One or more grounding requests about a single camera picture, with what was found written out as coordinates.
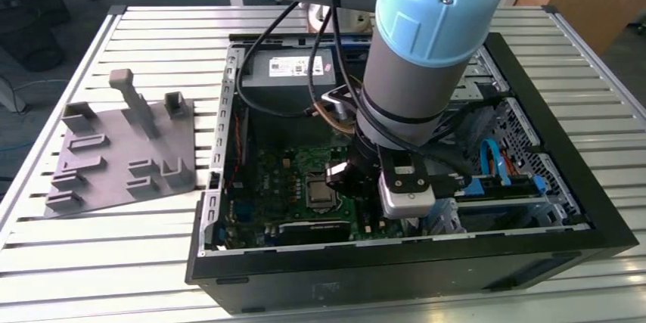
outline green circuit board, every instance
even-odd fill
[[[355,241],[402,236],[395,222],[379,223],[376,231],[359,224],[354,200],[324,186],[326,164],[344,160],[344,147],[259,150],[254,188],[242,192],[231,207],[238,220],[230,228],[235,237],[230,239],[231,248],[266,247],[272,229],[290,222],[347,221]],[[312,208],[315,189],[334,193],[334,204],[326,202]]]

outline power supply label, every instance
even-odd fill
[[[270,60],[270,77],[307,76],[310,57],[274,57]],[[323,57],[314,58],[314,76],[323,76]]]

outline motherboard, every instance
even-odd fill
[[[326,185],[326,164],[346,160],[346,147],[260,149],[234,188],[228,248],[316,244],[403,237],[399,221],[380,218],[379,201],[343,197]]]

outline robotic arm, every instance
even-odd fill
[[[376,120],[406,141],[431,138],[471,55],[487,37],[499,0],[296,0],[374,11],[363,101]],[[359,114],[362,133],[400,149]]]
[[[375,12],[358,128],[348,160],[328,167],[326,183],[346,196],[379,193],[387,218],[426,216],[443,196],[430,188],[423,156],[403,145],[412,150],[432,137],[499,0],[296,1]]]

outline metal profile table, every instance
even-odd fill
[[[123,106],[107,74],[131,68],[148,101],[182,91],[196,105],[198,184],[214,143],[227,37],[259,33],[279,7],[128,8],[111,14],[0,204],[0,322],[207,321],[230,316],[184,283],[199,191],[44,220],[64,103]],[[300,33],[298,10],[276,32]],[[558,14],[503,8],[505,35],[641,245],[523,291],[247,316],[244,321],[642,321],[646,319],[646,115]]]

